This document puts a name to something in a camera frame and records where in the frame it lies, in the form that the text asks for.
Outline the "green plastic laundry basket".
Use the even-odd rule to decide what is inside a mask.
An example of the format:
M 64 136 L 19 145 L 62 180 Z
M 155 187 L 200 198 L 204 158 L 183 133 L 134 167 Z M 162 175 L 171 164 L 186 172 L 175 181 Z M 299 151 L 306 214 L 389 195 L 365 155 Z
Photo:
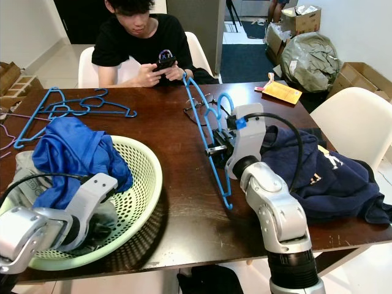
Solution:
M 86 241 L 81 246 L 70 251 L 58 249 L 39 251 L 32 258 L 28 268 L 39 271 L 64 271 L 95 262 L 118 250 L 131 237 L 137 235 L 153 214 L 162 191 L 163 174 L 159 159 L 148 146 L 140 141 L 120 135 L 112 135 L 112 141 L 114 148 L 129 166 L 134 176 L 134 184 L 125 192 L 114 191 L 112 196 L 108 196 L 106 201 L 101 203 L 109 203 L 117 216 L 116 222 L 109 228 L 109 235 L 99 239 L 93 249 L 84 247 L 88 239 L 86 237 Z M 9 201 L 9 193 L 17 185 L 34 178 L 37 176 L 26 176 L 8 186 L 0 213 L 16 207 Z

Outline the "black phone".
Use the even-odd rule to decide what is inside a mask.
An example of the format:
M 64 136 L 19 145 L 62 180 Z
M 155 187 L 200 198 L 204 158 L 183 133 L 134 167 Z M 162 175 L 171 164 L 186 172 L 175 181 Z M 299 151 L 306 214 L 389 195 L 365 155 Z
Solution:
M 169 67 L 173 67 L 176 64 L 176 57 L 171 56 L 171 57 L 160 57 L 157 62 L 155 62 L 156 67 L 154 68 L 154 71 L 160 71 L 163 69 L 168 69 Z

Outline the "grey-green sack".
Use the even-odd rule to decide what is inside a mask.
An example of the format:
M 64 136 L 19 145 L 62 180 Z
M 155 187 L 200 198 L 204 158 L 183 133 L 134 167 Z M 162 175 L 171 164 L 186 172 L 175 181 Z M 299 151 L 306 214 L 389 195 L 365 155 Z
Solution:
M 303 92 L 331 89 L 342 67 L 336 48 L 319 32 L 292 37 L 278 57 L 286 81 L 302 87 Z

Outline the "cardboard box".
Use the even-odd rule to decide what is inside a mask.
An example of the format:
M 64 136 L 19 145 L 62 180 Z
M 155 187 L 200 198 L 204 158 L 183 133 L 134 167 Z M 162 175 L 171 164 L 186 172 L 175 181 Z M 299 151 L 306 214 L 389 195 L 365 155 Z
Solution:
M 317 32 L 321 28 L 322 9 L 318 6 L 302 5 L 283 9 L 281 31 L 298 36 L 308 32 Z
M 350 87 L 367 89 L 392 103 L 392 81 L 365 64 L 365 62 L 344 62 L 327 95 L 327 99 Z
M 0 62 L 0 107 L 2 113 L 11 113 L 28 93 L 42 89 L 35 75 L 25 75 L 14 62 Z

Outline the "blue plastic hanger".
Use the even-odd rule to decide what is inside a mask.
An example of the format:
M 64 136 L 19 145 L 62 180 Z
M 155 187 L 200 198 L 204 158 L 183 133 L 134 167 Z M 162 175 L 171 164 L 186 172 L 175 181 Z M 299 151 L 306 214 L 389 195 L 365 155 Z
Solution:
M 48 100 L 48 96 L 50 94 L 56 93 L 61 95 L 61 101 L 59 102 L 53 102 L 49 106 L 45 106 L 45 102 Z M 36 139 L 39 139 L 42 134 L 43 134 L 43 129 L 40 130 L 37 134 L 32 135 L 29 138 L 25 138 L 25 135 L 32 126 L 32 123 L 36 121 L 37 119 L 39 120 L 44 120 L 43 117 L 39 117 L 39 114 L 48 114 L 47 121 L 54 120 L 56 118 L 62 118 L 64 116 L 67 116 L 69 114 L 73 114 L 73 110 L 70 109 L 70 107 L 67 106 L 68 103 L 70 102 L 76 102 L 76 101 L 81 101 L 81 99 L 75 99 L 75 100 L 66 100 L 65 94 L 62 92 L 61 89 L 57 87 L 53 87 L 47 90 L 47 93 L 45 93 L 44 97 L 40 101 L 39 105 L 36 107 L 36 109 L 33 111 L 33 113 L 28 116 L 28 121 L 26 124 L 23 126 L 20 134 L 18 135 L 17 139 L 13 141 L 12 146 L 15 149 L 22 149 L 25 143 L 34 141 Z
M 210 124 L 210 120 L 208 118 L 209 114 L 213 114 L 214 120 L 216 121 L 216 128 L 224 129 L 223 126 L 223 118 L 224 114 L 221 112 L 223 107 L 222 101 L 227 100 L 230 104 L 230 109 L 233 110 L 233 101 L 230 96 L 226 93 L 219 95 L 219 98 L 215 100 L 215 107 L 210 106 L 210 102 L 208 102 L 206 95 L 199 88 L 199 85 L 196 84 L 193 78 L 188 77 L 186 73 L 183 76 L 183 82 L 186 88 L 186 93 L 188 95 L 188 99 L 191 105 L 191 110 L 194 114 L 194 121 L 198 126 L 198 131 L 200 137 L 202 138 L 202 143 L 206 148 L 208 143 L 212 143 L 212 125 Z M 230 179 L 229 174 L 226 171 L 226 164 L 213 164 L 211 159 L 206 155 L 210 166 L 212 168 L 213 174 L 215 176 L 219 193 L 223 198 L 224 206 L 232 210 L 233 205 L 229 202 L 229 196 L 232 195 L 232 179 Z
M 84 116 L 88 114 L 121 115 L 125 118 L 137 117 L 137 112 L 131 110 L 130 107 L 107 101 L 106 96 L 109 93 L 108 89 L 98 88 L 95 89 L 95 91 L 95 95 L 67 100 L 64 93 L 59 88 L 50 89 L 45 96 L 45 100 L 48 99 L 48 95 L 56 93 L 61 95 L 61 101 L 53 102 L 48 105 L 42 104 L 39 106 L 39 109 L 37 109 L 37 112 L 39 112 L 39 114 L 47 114 L 48 119 L 60 118 L 67 115 Z

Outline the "yellow packet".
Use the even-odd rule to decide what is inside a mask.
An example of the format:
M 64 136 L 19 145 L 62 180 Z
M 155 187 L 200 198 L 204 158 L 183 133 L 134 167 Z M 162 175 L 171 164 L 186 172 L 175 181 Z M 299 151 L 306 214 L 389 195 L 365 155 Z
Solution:
M 300 90 L 291 88 L 277 81 L 267 82 L 263 87 L 262 93 L 292 105 L 297 104 L 303 94 Z

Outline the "blue garment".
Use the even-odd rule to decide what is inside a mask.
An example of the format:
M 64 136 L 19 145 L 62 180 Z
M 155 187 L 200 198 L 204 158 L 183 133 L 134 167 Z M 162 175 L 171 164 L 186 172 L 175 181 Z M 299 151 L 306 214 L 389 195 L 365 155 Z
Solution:
M 104 173 L 117 179 L 118 192 L 129 190 L 134 176 L 109 134 L 90 129 L 76 117 L 56 118 L 45 126 L 45 134 L 32 154 L 42 173 L 92 176 Z

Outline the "navy printed t-shirt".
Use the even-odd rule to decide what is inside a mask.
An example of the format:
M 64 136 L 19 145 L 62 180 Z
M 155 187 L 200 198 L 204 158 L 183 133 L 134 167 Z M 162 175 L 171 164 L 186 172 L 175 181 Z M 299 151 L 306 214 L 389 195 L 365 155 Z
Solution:
M 260 148 L 262 161 L 292 188 L 311 223 L 357 217 L 370 224 L 392 224 L 392 205 L 369 166 L 319 145 L 316 135 L 300 131 L 303 158 L 296 172 L 298 142 L 291 129 L 268 126 Z

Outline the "white shell chair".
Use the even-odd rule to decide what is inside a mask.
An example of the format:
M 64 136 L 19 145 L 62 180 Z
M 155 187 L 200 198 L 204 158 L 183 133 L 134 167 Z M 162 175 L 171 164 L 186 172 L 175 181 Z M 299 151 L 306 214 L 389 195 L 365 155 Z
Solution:
M 194 66 L 197 69 L 203 69 L 207 75 L 210 76 L 211 81 L 219 83 L 218 75 L 213 73 L 212 68 L 208 64 L 207 58 L 196 34 L 192 32 L 185 32 L 185 34 Z M 77 89 L 98 89 L 99 87 L 97 66 L 92 63 L 93 52 L 94 47 L 89 47 L 85 48 L 80 54 Z M 120 81 L 129 80 L 138 73 L 139 67 L 140 63 L 130 57 L 128 61 L 122 62 L 117 67 L 117 78 Z
M 310 115 L 335 151 L 379 170 L 392 146 L 392 103 L 370 90 L 350 87 L 330 96 Z

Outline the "person in black shirt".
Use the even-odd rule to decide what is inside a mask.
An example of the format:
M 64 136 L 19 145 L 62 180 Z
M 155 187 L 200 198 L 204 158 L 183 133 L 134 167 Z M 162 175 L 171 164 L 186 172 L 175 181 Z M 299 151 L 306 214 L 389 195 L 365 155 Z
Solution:
M 152 88 L 194 76 L 187 36 L 179 20 L 152 13 L 154 0 L 104 0 L 112 13 L 96 37 L 92 63 L 101 88 Z M 154 71 L 160 57 L 176 57 L 173 67 Z M 140 63 L 129 80 L 117 78 L 117 67 L 132 57 Z

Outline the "standing person dark shorts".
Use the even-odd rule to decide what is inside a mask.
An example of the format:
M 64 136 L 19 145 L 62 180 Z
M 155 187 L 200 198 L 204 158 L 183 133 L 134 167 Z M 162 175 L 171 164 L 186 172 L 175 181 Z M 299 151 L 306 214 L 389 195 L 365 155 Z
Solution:
M 271 0 L 267 9 L 266 24 L 280 22 L 282 9 L 290 3 L 290 0 Z

